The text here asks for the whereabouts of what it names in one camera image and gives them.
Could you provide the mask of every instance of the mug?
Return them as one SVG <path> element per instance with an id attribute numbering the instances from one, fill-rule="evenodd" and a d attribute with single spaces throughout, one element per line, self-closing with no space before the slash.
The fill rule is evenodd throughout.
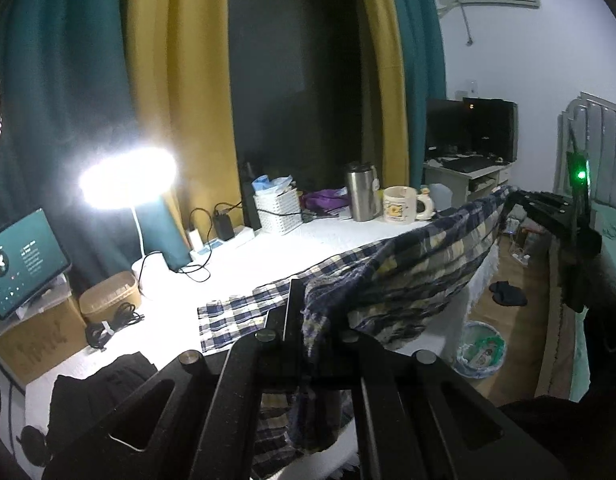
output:
<path id="1" fill-rule="evenodd" d="M 424 205 L 424 211 L 417 213 L 417 202 Z M 421 194 L 413 187 L 392 186 L 384 191 L 384 219 L 387 222 L 409 224 L 415 220 L 429 220 L 435 212 L 427 187 Z"/>

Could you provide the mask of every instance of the metal headboard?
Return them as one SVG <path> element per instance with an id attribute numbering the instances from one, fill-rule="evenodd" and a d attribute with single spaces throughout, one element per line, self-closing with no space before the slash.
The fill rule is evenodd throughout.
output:
<path id="1" fill-rule="evenodd" d="M 570 195 L 566 167 L 566 152 L 572 150 L 569 121 L 579 149 L 588 152 L 591 198 L 616 208 L 616 104 L 581 93 L 562 113 L 554 190 L 565 195 Z"/>

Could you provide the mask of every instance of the yellow curtain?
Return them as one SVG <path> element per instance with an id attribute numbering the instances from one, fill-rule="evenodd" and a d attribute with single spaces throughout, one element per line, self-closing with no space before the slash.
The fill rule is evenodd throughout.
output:
<path id="1" fill-rule="evenodd" d="M 166 197 L 173 216 L 187 226 L 192 208 L 239 202 L 228 0 L 128 0 L 126 37 L 140 122 L 178 159 L 178 199 Z M 240 210 L 231 216 L 243 223 Z M 205 235 L 208 218 L 195 224 Z"/>
<path id="2" fill-rule="evenodd" d="M 377 61 L 383 121 L 384 187 L 408 186 L 408 120 L 402 44 L 394 0 L 364 0 Z"/>

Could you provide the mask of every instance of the lamp head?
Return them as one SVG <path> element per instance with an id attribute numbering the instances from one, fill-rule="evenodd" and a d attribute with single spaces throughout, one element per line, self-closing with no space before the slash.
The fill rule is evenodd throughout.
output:
<path id="1" fill-rule="evenodd" d="M 122 209 L 157 200 L 175 180 L 171 154 L 161 148 L 139 148 L 114 155 L 86 170 L 79 184 L 91 206 Z"/>

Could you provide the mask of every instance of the cardboard box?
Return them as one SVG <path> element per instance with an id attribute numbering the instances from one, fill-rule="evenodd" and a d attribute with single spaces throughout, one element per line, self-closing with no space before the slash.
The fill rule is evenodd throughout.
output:
<path id="1" fill-rule="evenodd" d="M 26 385 L 88 346 L 85 327 L 70 297 L 0 335 L 0 358 L 14 378 Z"/>

